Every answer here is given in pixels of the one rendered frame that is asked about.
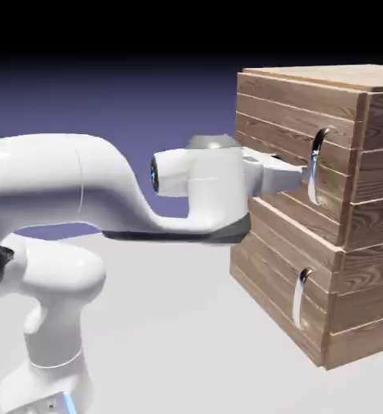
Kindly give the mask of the light wood cabinet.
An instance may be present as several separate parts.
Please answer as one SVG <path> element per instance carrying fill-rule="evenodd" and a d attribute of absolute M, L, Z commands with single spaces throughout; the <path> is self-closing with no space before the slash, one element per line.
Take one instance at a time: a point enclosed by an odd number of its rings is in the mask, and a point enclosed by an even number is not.
<path fill-rule="evenodd" d="M 334 369 L 383 351 L 383 65 L 316 65 L 245 68 L 240 73 L 259 74 L 289 81 L 311 82 L 366 93 L 359 153 L 353 175 L 349 213 L 341 244 L 330 243 L 306 225 L 294 200 L 283 196 L 305 188 L 308 195 L 309 161 L 302 185 L 296 190 L 263 194 L 261 201 L 299 227 L 311 242 L 301 241 L 302 251 L 317 259 L 331 274 L 336 293 L 330 317 L 329 345 L 323 368 Z M 236 129 L 244 146 L 290 163 L 273 148 Z"/>

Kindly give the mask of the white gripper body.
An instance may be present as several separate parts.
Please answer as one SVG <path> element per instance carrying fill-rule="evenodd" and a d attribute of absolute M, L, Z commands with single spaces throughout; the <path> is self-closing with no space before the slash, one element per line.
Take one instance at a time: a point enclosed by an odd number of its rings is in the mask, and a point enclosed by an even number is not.
<path fill-rule="evenodd" d="M 262 193 L 296 190 L 302 185 L 307 166 L 287 163 L 275 155 L 267 155 L 263 162 Z"/>

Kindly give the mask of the wooden cabinet door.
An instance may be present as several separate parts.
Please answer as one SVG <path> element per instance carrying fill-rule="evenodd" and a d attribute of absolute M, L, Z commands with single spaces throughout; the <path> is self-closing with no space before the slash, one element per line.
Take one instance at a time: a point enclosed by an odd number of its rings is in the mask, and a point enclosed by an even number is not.
<path fill-rule="evenodd" d="M 366 93 L 259 74 L 238 74 L 236 129 L 269 145 L 290 163 L 307 163 L 314 138 L 328 129 L 318 156 L 318 203 L 302 188 L 294 200 L 306 225 L 330 243 L 341 244 L 359 153 Z"/>
<path fill-rule="evenodd" d="M 249 202 L 251 230 L 230 251 L 233 278 L 267 312 L 272 320 L 317 366 L 324 365 L 329 345 L 330 317 L 336 293 L 331 290 L 331 272 L 302 251 L 311 242 L 299 227 L 284 219 L 268 203 Z M 301 302 L 301 327 L 292 318 L 293 294 L 298 273 L 312 268 Z"/>

